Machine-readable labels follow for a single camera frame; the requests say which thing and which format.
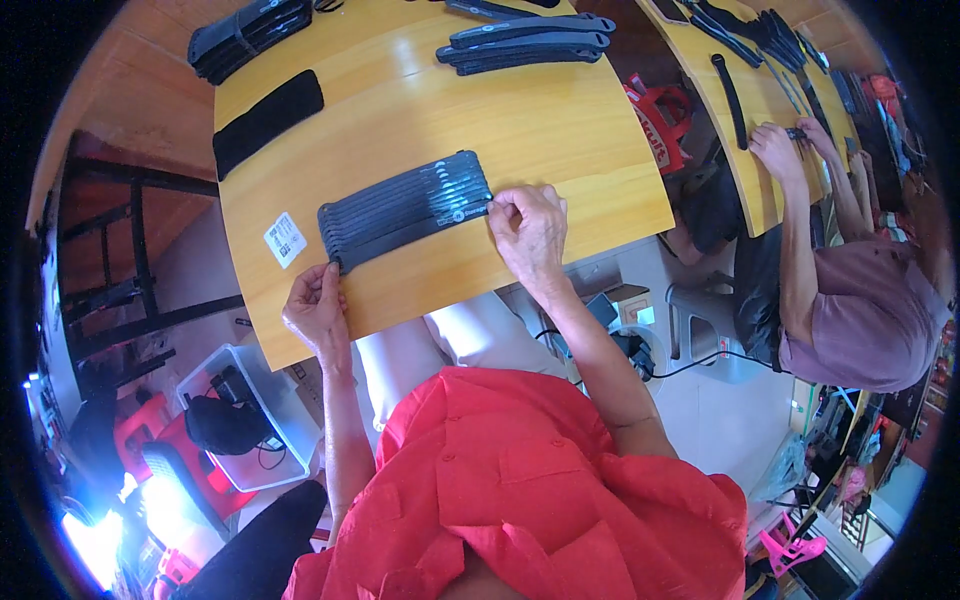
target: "man's hand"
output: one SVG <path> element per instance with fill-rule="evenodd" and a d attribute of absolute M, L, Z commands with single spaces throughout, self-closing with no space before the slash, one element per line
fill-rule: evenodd
<path fill-rule="evenodd" d="M 806 187 L 804 168 L 786 130 L 773 123 L 764 123 L 750 136 L 750 151 L 760 159 L 780 187 L 793 183 Z"/>
<path fill-rule="evenodd" d="M 496 249 L 535 300 L 563 289 L 566 200 L 552 185 L 503 190 L 487 204 Z M 520 216 L 516 229 L 511 219 Z"/>
<path fill-rule="evenodd" d="M 831 158 L 840 159 L 840 153 L 837 152 L 836 147 L 833 145 L 833 140 L 830 139 L 827 130 L 820 124 L 820 121 L 813 117 L 801 117 L 797 119 L 797 128 L 806 133 L 806 138 L 813 144 L 813 149 L 816 150 L 817 154 L 822 156 L 824 160 L 829 161 Z"/>
<path fill-rule="evenodd" d="M 283 324 L 313 350 L 325 369 L 349 371 L 350 338 L 340 293 L 340 266 L 327 263 L 310 267 L 296 279 L 283 306 Z"/>

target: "white sticker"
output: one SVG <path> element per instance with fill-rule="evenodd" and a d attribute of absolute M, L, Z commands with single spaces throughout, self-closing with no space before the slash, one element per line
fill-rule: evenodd
<path fill-rule="evenodd" d="M 284 269 L 306 248 L 306 238 L 286 212 L 276 218 L 274 224 L 263 234 L 263 239 L 273 251 L 276 262 Z"/>

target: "black velcro pad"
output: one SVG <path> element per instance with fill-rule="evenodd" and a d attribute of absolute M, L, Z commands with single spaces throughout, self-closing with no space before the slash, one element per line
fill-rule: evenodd
<path fill-rule="evenodd" d="M 233 167 L 323 107 L 324 94 L 311 70 L 295 75 L 267 94 L 253 108 L 213 134 L 217 180 L 223 181 Z"/>
<path fill-rule="evenodd" d="M 317 221 L 326 255 L 345 275 L 380 254 L 487 214 L 492 198 L 476 153 L 464 150 L 324 204 Z"/>
<path fill-rule="evenodd" d="M 198 77 L 219 85 L 253 57 L 309 25 L 312 18 L 310 0 L 253 0 L 195 31 L 186 60 Z"/>

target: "smartphone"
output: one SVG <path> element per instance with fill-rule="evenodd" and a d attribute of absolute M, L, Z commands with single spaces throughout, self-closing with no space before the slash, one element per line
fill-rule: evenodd
<path fill-rule="evenodd" d="M 673 23 L 674 25 L 690 24 L 690 19 L 686 18 L 686 14 L 680 10 L 674 0 L 650 0 L 650 4 L 660 15 L 660 18 L 667 23 Z"/>

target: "wooden table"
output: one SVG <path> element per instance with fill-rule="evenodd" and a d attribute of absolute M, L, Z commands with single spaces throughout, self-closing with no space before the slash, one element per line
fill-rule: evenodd
<path fill-rule="evenodd" d="M 574 12 L 566 0 L 550 11 L 505 4 Z M 479 155 L 494 192 L 524 182 L 557 186 L 569 202 L 565 262 L 673 227 L 650 147 L 607 59 L 458 77 L 434 52 L 478 22 L 442 3 L 354 0 L 315 14 L 217 88 L 217 131 L 304 69 L 317 73 L 324 92 L 323 111 L 220 184 L 233 265 L 272 369 L 309 355 L 279 315 L 294 277 L 327 260 L 320 205 L 458 150 Z M 286 270 L 263 240 L 284 211 L 307 241 Z M 514 281 L 486 220 L 469 221 L 346 276 L 350 336 Z"/>
<path fill-rule="evenodd" d="M 724 152 L 730 159 L 733 178 L 743 204 L 747 228 L 752 237 L 756 237 L 783 220 L 783 194 L 780 186 L 770 177 L 770 173 L 750 151 L 736 147 L 736 133 L 733 128 L 730 105 L 720 83 L 720 77 L 710 62 L 713 54 L 719 53 L 727 62 L 733 85 L 736 88 L 743 118 L 747 125 L 747 135 L 757 125 L 769 121 L 782 127 L 796 127 L 797 119 L 806 116 L 797 114 L 786 93 L 771 74 L 770 69 L 761 65 L 752 68 L 727 46 L 709 37 L 692 25 L 675 25 L 661 19 L 652 8 L 651 0 L 636 0 L 647 16 L 654 22 L 670 49 L 680 61 L 686 75 L 693 82 L 700 98 L 720 136 Z M 710 4 L 735 14 L 739 19 L 748 21 L 756 18 L 756 12 L 736 0 L 715 0 Z M 756 44 L 741 38 L 748 46 Z M 800 90 L 796 76 L 787 71 L 772 57 L 767 57 L 778 70 L 787 73 L 793 85 Z M 804 151 L 804 171 L 810 188 L 810 201 L 821 200 L 829 191 L 824 171 L 826 166 L 816 153 Z"/>
<path fill-rule="evenodd" d="M 830 126 L 830 133 L 833 136 L 833 142 L 836 144 L 837 150 L 840 151 L 840 159 L 843 160 L 844 169 L 849 173 L 850 164 L 847 159 L 847 142 L 844 138 L 851 138 L 856 143 L 857 150 L 863 148 L 860 145 L 860 136 L 857 135 L 856 128 L 853 126 L 853 120 L 850 118 L 850 115 L 847 114 L 847 110 L 843 108 L 840 92 L 837 91 L 836 85 L 833 84 L 833 79 L 830 78 L 830 75 L 821 71 L 820 67 L 814 64 L 812 60 L 804 65 L 804 73 L 810 81 L 810 87 L 813 89 L 817 101 L 824 110 L 827 124 Z"/>

